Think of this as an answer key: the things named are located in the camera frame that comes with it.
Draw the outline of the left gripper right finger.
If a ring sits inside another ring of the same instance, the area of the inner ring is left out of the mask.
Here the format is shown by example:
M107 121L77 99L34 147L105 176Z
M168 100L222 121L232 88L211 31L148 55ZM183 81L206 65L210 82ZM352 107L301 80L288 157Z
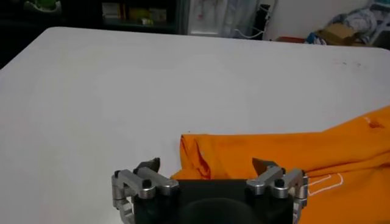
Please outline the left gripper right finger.
M298 224L307 205L308 177L303 170L287 172L273 161L254 158L254 179L246 180L246 201L260 223Z

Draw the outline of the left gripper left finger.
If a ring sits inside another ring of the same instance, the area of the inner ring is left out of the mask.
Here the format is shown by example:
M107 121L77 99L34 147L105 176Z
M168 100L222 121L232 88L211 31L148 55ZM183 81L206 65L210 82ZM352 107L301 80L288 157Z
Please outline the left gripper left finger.
M158 194L173 196L179 191L179 182L158 173L160 158L143 161L133 169L117 170L111 177L113 207L119 211L121 221L135 223L133 199L150 200Z

